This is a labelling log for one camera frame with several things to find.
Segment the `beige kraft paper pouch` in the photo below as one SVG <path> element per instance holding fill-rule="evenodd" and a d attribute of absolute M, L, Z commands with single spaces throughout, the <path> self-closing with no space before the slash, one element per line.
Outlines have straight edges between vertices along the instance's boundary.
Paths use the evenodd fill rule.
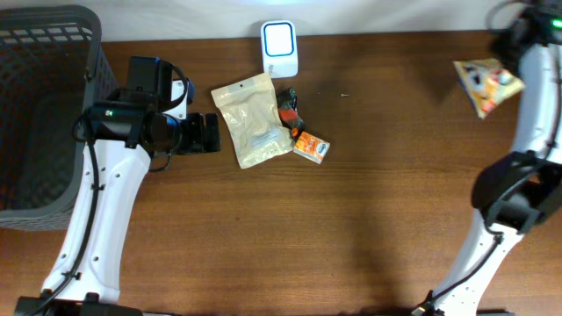
<path fill-rule="evenodd" d="M 269 74 L 215 89 L 212 97 L 227 123 L 241 169 L 292 151 L 292 138 L 279 118 Z"/>

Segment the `yellow wet wipes pack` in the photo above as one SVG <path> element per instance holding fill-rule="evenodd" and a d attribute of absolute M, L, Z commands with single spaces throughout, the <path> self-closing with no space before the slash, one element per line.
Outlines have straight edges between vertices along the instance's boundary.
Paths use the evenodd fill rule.
<path fill-rule="evenodd" d="M 480 119 L 525 88 L 523 81 L 495 58 L 454 61 L 453 66 Z"/>

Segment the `black and red snack packet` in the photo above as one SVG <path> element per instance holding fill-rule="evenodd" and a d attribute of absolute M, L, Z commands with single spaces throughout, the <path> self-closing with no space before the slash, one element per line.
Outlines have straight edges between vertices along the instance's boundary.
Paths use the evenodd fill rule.
<path fill-rule="evenodd" d="M 291 136 L 296 140 L 305 130 L 305 122 L 298 114 L 298 96 L 294 88 L 277 94 L 277 112 L 283 125 L 290 129 Z"/>

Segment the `orange tissue pack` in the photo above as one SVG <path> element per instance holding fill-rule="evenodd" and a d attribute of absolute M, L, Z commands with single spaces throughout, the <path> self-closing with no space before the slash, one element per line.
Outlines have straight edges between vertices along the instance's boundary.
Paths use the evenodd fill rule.
<path fill-rule="evenodd" d="M 293 152 L 312 162 L 321 164 L 330 149 L 330 143 L 310 133 L 303 132 L 296 140 Z"/>

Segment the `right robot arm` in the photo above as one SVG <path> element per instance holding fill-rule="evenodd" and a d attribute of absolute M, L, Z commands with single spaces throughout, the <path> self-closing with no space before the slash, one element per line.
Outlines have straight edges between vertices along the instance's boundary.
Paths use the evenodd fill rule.
<path fill-rule="evenodd" d="M 523 80 L 510 152 L 472 189 L 472 226 L 449 275 L 413 315 L 477 315 L 508 253 L 561 208 L 561 3 L 531 1 L 492 51 Z"/>

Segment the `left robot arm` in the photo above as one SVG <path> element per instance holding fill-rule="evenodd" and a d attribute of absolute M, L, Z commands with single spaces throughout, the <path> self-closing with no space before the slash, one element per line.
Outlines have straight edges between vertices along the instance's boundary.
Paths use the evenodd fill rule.
<path fill-rule="evenodd" d="M 161 58 L 134 56 L 126 86 L 87 107 L 73 137 L 84 144 L 80 188 L 61 251 L 38 297 L 17 315 L 140 315 L 119 305 L 119 272 L 133 204 L 151 162 L 220 151 L 215 114 L 188 113 L 194 86 Z"/>

